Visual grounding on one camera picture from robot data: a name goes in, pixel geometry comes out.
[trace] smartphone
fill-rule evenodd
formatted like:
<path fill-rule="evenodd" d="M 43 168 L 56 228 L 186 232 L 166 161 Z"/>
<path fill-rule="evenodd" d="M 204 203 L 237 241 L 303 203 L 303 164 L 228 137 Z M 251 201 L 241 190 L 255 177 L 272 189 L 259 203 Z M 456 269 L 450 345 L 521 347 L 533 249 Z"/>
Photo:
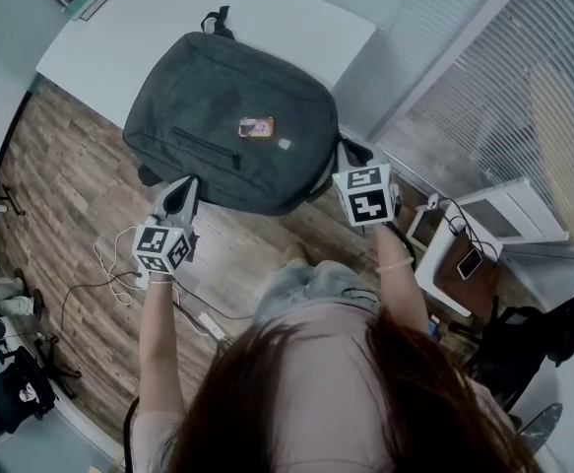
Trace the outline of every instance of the smartphone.
<path fill-rule="evenodd" d="M 460 272 L 464 280 L 467 280 L 473 275 L 473 272 L 479 268 L 482 262 L 483 258 L 481 254 L 476 247 L 473 247 L 473 249 L 466 254 L 466 257 L 460 261 L 460 264 L 457 265 L 457 271 Z"/>

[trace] backpack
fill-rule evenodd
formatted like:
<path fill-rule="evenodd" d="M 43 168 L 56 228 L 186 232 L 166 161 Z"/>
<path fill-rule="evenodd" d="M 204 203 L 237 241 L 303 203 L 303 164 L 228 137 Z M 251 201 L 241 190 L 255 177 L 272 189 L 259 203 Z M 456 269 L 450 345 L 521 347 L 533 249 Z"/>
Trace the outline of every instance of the backpack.
<path fill-rule="evenodd" d="M 226 14 L 227 7 L 209 14 L 214 34 L 184 35 L 156 64 L 123 139 L 145 183 L 196 175 L 203 201 L 281 215 L 332 181 L 335 102 L 299 68 L 237 42 Z M 239 136 L 245 118 L 273 118 L 273 135 Z"/>

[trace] wooden floor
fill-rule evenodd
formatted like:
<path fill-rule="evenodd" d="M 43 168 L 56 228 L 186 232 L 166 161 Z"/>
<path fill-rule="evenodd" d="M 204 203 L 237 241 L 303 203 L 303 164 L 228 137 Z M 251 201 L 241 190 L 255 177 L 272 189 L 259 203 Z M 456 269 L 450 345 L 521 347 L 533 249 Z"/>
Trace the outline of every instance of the wooden floor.
<path fill-rule="evenodd" d="M 60 360 L 83 373 L 72 383 L 75 403 L 116 439 L 138 392 L 144 294 L 130 291 L 133 303 L 125 306 L 107 286 L 77 289 L 65 305 L 63 332 L 59 326 L 61 304 L 71 287 L 105 282 L 93 244 L 100 244 L 108 266 L 116 236 L 142 223 L 152 207 L 159 188 L 144 187 L 135 164 L 118 128 L 46 83 L 29 102 L 0 171 L 0 183 L 13 188 L 26 211 L 23 217 L 12 210 L 0 215 L 0 275 L 22 268 L 29 286 L 41 289 L 47 306 L 41 329 L 59 335 Z M 400 224 L 406 228 L 424 199 L 410 188 L 403 191 Z M 378 286 L 373 246 L 347 226 L 332 193 L 282 218 L 200 204 L 194 226 L 201 238 L 195 262 L 184 264 L 182 283 L 232 316 L 253 312 L 263 281 L 283 264 L 283 252 L 294 241 L 302 241 L 314 259 L 345 263 Z M 136 269 L 132 241 L 133 232 L 119 240 L 114 274 Z M 131 276 L 124 280 L 133 283 Z M 520 301 L 520 285 L 505 282 L 505 302 Z M 123 289 L 117 283 L 114 287 Z M 205 309 L 190 295 L 182 294 L 181 300 L 195 316 Z M 232 334 L 248 323 L 211 316 Z M 176 326 L 182 389 L 190 399 L 215 347 L 179 313 Z M 29 320 L 19 327 L 38 328 Z"/>

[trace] black bag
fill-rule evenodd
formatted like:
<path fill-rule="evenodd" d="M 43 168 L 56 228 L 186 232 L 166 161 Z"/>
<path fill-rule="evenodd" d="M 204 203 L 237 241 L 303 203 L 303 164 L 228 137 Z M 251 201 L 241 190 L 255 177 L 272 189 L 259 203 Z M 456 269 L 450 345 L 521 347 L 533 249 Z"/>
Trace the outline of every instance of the black bag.
<path fill-rule="evenodd" d="M 168 182 L 198 175 L 203 201 L 280 215 L 331 178 L 339 139 L 335 102 L 310 75 L 235 41 L 225 15 L 222 8 L 206 18 L 217 18 L 215 34 L 186 34 L 158 62 L 123 138 Z M 273 136 L 241 138 L 245 117 L 273 117 Z"/>

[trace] white desk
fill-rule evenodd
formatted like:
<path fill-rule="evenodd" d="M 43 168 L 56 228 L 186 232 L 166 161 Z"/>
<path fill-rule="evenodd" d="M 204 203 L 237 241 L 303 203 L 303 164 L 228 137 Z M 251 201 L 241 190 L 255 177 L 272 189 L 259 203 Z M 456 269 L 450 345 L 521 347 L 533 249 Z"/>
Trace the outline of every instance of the white desk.
<path fill-rule="evenodd" d="M 450 220 L 453 220 L 453 218 L 455 216 L 458 216 L 459 213 L 460 213 L 459 209 L 455 205 L 451 204 L 446 209 L 446 213 L 444 214 L 444 216 Z M 498 256 L 501 254 L 501 250 L 503 250 L 503 244 L 499 240 L 497 240 L 493 235 L 491 235 L 490 232 L 488 232 L 475 219 L 473 219 L 472 216 L 470 216 L 466 212 L 464 212 L 464 215 L 466 216 L 466 219 L 468 219 L 468 222 L 473 227 L 473 230 L 475 230 L 478 239 L 481 241 L 491 243 L 494 246 L 496 254 L 491 253 L 492 249 L 489 246 L 485 245 L 483 247 L 483 250 L 488 255 L 488 257 L 492 258 L 496 256 L 496 258 L 498 259 Z M 453 225 L 456 228 L 461 229 L 464 227 L 465 223 L 463 219 L 458 218 L 453 220 Z M 437 227 L 437 231 L 433 236 L 433 240 L 428 245 L 428 248 L 424 253 L 424 257 L 422 257 L 422 260 L 420 261 L 417 270 L 415 270 L 415 279 L 417 280 L 417 284 L 424 291 L 429 293 L 431 296 L 433 296 L 440 302 L 443 302 L 444 304 L 450 306 L 464 317 L 468 317 L 471 314 L 468 310 L 466 310 L 463 306 L 461 306 L 455 300 L 450 298 L 447 294 L 440 291 L 437 287 L 435 287 L 435 284 L 433 284 L 433 280 L 435 278 L 435 272 L 439 268 L 442 259 L 448 252 L 448 249 L 453 244 L 454 239 L 455 237 L 451 233 L 451 230 L 449 229 L 448 222 L 446 221 L 446 219 L 442 219 L 442 222 Z M 479 245 L 476 242 L 473 242 L 473 244 L 477 249 L 481 250 L 481 247 L 479 247 Z"/>
<path fill-rule="evenodd" d="M 374 25 L 321 0 L 109 0 L 89 21 L 70 22 L 37 71 L 124 127 L 147 75 L 211 11 L 229 5 L 240 42 L 270 52 L 332 89 Z"/>

